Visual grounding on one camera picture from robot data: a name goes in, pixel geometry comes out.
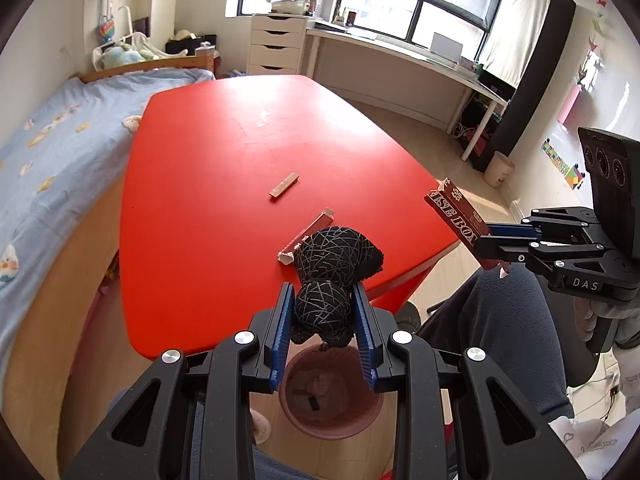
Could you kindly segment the white window desk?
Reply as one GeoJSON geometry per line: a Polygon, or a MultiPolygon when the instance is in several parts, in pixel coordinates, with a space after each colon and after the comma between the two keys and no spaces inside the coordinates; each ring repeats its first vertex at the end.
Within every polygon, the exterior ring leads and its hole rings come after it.
{"type": "Polygon", "coordinates": [[[472,145],[492,114],[508,106],[460,70],[391,42],[342,32],[308,28],[300,71],[346,100],[381,107],[446,133],[454,130],[472,94],[480,94],[488,99],[488,109],[472,135],[472,145]]]}

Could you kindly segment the white drawer cabinet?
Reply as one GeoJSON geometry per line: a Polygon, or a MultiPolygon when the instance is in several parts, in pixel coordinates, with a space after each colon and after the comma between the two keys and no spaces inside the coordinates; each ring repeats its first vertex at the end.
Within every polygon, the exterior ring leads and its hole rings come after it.
{"type": "Polygon", "coordinates": [[[296,75],[302,66],[307,19],[254,14],[250,20],[247,75],[296,75]]]}

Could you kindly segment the red surprise box carton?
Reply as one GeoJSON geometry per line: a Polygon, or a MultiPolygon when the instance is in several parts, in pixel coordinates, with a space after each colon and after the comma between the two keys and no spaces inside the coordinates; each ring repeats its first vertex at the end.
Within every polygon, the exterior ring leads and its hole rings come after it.
{"type": "Polygon", "coordinates": [[[469,249],[484,270],[498,268],[500,278],[509,275],[509,263],[481,257],[477,252],[475,244],[483,235],[489,234],[488,225],[454,182],[449,178],[442,180],[437,188],[426,194],[424,200],[469,249]]]}

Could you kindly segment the pink trash bin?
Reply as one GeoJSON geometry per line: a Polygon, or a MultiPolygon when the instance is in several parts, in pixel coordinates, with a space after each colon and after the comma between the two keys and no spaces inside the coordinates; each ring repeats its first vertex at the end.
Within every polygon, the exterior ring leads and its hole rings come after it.
{"type": "Polygon", "coordinates": [[[384,403],[364,380],[353,346],[303,348],[288,360],[278,395],[291,424],[320,440],[360,434],[373,424],[384,403]]]}

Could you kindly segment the bed with blue sheet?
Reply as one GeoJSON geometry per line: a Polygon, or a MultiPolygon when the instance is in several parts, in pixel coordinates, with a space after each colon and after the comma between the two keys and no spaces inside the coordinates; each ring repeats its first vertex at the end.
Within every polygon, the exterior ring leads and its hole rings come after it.
{"type": "Polygon", "coordinates": [[[124,172],[134,136],[126,125],[151,96],[213,79],[201,68],[159,68],[78,78],[61,88],[1,150],[1,359],[58,253],[124,172]]]}

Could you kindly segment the beige floor bin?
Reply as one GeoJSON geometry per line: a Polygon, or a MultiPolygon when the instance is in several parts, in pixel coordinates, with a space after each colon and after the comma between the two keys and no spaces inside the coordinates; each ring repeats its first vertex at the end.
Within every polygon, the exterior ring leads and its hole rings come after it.
{"type": "Polygon", "coordinates": [[[512,160],[505,154],[495,152],[484,172],[484,180],[492,188],[500,188],[513,170],[514,163],[512,160]]]}

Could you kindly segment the red table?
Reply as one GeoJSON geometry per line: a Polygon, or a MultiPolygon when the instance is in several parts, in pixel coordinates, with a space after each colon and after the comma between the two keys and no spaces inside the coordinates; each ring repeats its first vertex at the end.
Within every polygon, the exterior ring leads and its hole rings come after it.
{"type": "Polygon", "coordinates": [[[132,348],[213,348],[296,272],[278,252],[324,208],[384,254],[364,287],[396,311],[457,237],[425,203],[435,179],[360,110],[304,76],[154,94],[126,170],[119,262],[132,348]],[[277,200],[269,192],[299,179],[277,200]]]}

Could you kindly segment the red carton with chinese text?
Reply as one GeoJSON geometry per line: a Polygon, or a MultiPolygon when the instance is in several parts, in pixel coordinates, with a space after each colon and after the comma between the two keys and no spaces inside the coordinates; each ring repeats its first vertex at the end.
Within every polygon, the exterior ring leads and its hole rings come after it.
{"type": "Polygon", "coordinates": [[[318,216],[314,218],[308,226],[306,226],[306,228],[303,228],[280,250],[280,252],[278,252],[277,260],[284,266],[292,264],[294,262],[294,252],[296,251],[296,248],[302,244],[308,236],[330,226],[333,221],[334,211],[331,208],[324,208],[320,214],[318,214],[318,216]]]}

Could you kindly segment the rainbow hanging toy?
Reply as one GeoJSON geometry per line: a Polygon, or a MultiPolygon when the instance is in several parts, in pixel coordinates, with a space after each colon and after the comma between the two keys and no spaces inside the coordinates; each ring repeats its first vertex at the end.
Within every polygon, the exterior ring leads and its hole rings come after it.
{"type": "Polygon", "coordinates": [[[108,44],[113,40],[115,35],[115,21],[111,16],[105,14],[99,18],[98,27],[96,28],[101,44],[108,44]]]}

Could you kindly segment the green blue plush pile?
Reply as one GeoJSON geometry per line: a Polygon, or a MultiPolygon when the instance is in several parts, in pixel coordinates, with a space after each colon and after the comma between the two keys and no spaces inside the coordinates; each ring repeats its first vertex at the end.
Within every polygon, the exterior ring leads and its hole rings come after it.
{"type": "Polygon", "coordinates": [[[169,54],[157,49],[143,32],[133,32],[119,40],[109,41],[92,51],[91,63],[97,72],[110,68],[157,61],[169,54]]]}

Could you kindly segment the wooden gold strip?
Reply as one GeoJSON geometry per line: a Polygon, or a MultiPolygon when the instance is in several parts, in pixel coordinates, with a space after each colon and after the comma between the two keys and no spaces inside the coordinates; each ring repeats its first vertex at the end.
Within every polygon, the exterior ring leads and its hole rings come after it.
{"type": "Polygon", "coordinates": [[[296,174],[295,172],[291,172],[285,179],[283,179],[277,186],[275,186],[269,192],[270,198],[272,200],[277,200],[292,185],[294,185],[298,179],[299,179],[299,174],[296,174]]]}

